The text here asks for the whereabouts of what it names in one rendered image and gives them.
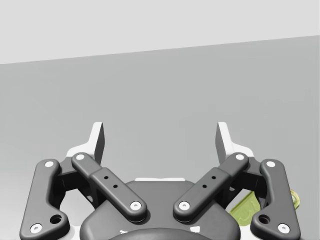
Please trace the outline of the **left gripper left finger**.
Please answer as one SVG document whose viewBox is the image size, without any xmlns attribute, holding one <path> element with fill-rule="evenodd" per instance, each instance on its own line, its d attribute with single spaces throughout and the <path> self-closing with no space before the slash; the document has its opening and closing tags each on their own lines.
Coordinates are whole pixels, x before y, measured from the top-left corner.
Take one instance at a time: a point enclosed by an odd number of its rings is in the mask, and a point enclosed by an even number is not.
<svg viewBox="0 0 320 240">
<path fill-rule="evenodd" d="M 105 147 L 102 122 L 95 122 L 86 143 L 67 151 L 62 162 L 40 161 L 34 170 L 19 231 L 22 240 L 59 240 L 70 231 L 68 216 L 60 210 L 67 191 L 78 189 L 98 208 L 109 201 L 129 222 L 148 215 L 146 202 L 111 170 L 101 166 Z"/>
</svg>

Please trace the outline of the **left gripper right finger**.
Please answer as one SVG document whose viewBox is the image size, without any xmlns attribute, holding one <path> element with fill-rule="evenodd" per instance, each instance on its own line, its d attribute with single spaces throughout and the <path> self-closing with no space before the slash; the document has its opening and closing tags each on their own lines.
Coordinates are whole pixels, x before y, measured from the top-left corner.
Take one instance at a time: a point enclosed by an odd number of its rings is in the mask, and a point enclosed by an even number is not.
<svg viewBox="0 0 320 240">
<path fill-rule="evenodd" d="M 191 222 L 217 196 L 219 204 L 226 206 L 233 197 L 231 188 L 235 193 L 246 189 L 254 192 L 260 205 L 250 223 L 255 237 L 299 240 L 301 229 L 283 163 L 276 159 L 257 161 L 250 148 L 232 141 L 225 122 L 217 123 L 215 146 L 219 166 L 176 200 L 174 218 L 181 223 Z"/>
</svg>

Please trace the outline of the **green and blue rectangular can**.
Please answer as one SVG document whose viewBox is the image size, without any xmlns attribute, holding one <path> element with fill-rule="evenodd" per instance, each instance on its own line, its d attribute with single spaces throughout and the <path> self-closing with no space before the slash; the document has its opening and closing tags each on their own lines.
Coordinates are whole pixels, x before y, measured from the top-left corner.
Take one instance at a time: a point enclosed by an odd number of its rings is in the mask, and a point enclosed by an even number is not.
<svg viewBox="0 0 320 240">
<path fill-rule="evenodd" d="M 264 198 L 257 197 L 254 191 L 251 191 L 229 211 L 229 214 L 240 227 L 248 227 L 253 216 L 261 210 L 261 202 L 264 200 Z"/>
</svg>

